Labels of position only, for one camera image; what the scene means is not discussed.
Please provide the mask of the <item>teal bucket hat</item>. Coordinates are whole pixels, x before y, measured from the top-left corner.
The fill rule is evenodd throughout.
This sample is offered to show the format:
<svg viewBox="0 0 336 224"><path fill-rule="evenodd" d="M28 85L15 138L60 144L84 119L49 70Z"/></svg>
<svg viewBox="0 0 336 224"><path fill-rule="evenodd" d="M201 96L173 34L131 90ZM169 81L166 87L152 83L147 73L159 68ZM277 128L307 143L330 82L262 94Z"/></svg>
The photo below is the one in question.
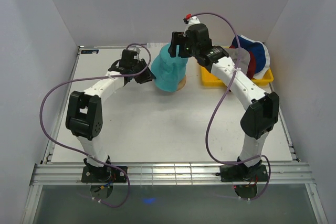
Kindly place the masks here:
<svg viewBox="0 0 336 224"><path fill-rule="evenodd" d="M168 49L171 44L163 46L151 65L151 71L155 75L155 85L163 91L175 92L178 84L186 74L188 59L181 57L171 57Z"/></svg>

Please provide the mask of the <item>maroon bucket hat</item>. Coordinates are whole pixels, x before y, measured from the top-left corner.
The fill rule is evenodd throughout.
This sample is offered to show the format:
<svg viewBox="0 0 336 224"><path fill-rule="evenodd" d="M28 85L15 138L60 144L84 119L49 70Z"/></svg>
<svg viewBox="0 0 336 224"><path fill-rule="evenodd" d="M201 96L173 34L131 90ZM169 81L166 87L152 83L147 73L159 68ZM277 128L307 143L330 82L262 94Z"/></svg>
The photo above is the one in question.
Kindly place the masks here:
<svg viewBox="0 0 336 224"><path fill-rule="evenodd" d="M251 52L249 52L250 54L250 63L248 66L248 71L247 74L245 74L249 79L252 79L254 74L255 74L255 70L256 70L256 61L255 58L253 56L253 54Z"/></svg>

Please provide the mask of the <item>grey bucket hat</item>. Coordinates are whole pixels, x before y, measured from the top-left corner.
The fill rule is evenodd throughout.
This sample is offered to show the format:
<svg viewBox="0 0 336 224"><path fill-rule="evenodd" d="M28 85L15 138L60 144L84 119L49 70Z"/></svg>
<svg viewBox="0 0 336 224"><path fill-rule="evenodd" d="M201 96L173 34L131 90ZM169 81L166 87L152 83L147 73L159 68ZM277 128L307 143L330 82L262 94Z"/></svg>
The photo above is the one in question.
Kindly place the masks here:
<svg viewBox="0 0 336 224"><path fill-rule="evenodd" d="M241 49L226 48L226 51L228 52L228 54L231 57L234 64L236 64L238 59L240 59L238 66L241 68L241 71L244 74L247 74L248 66L249 66L249 63L250 63L249 52L244 48L241 48Z"/></svg>

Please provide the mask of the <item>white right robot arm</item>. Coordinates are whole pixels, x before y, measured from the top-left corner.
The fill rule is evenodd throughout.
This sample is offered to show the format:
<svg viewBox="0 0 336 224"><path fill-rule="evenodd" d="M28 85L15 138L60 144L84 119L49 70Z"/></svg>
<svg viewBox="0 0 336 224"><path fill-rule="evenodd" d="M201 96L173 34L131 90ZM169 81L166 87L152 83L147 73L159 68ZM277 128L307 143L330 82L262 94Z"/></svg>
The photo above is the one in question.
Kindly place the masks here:
<svg viewBox="0 0 336 224"><path fill-rule="evenodd" d="M267 93L256 86L239 68L230 52L214 46L209 38L207 27L200 23L190 25L186 31L174 31L168 52L171 57L194 57L197 63L220 79L242 104L245 113L240 126L245 133L242 151L236 162L226 165L239 165L238 177L250 180L256 175L256 168L262 159L266 138L278 122L279 96Z"/></svg>

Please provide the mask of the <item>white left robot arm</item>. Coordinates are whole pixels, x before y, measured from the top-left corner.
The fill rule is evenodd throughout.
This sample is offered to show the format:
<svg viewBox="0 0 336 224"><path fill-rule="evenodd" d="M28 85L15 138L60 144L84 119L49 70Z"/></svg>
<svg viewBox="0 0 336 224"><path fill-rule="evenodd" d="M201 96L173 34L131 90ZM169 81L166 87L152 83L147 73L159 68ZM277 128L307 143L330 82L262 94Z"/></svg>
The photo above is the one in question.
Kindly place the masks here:
<svg viewBox="0 0 336 224"><path fill-rule="evenodd" d="M103 128L102 105L118 89L134 80L144 84L155 80L145 59L135 50L125 49L121 58L108 69L105 78L91 87L70 94L66 115L66 128L79 140L83 151L88 154L85 164L94 167L93 175L105 182L111 177L109 155L105 152L99 134Z"/></svg>

